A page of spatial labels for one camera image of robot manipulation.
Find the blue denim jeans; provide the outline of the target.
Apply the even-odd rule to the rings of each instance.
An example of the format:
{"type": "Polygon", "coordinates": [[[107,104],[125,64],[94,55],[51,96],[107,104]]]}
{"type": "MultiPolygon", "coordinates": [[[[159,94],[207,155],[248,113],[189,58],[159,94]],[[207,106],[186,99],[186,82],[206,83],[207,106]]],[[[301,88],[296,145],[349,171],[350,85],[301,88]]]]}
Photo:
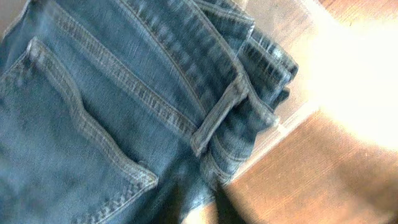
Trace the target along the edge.
{"type": "Polygon", "coordinates": [[[297,70],[232,1],[27,1],[1,41],[1,222],[182,221],[297,70]]]}

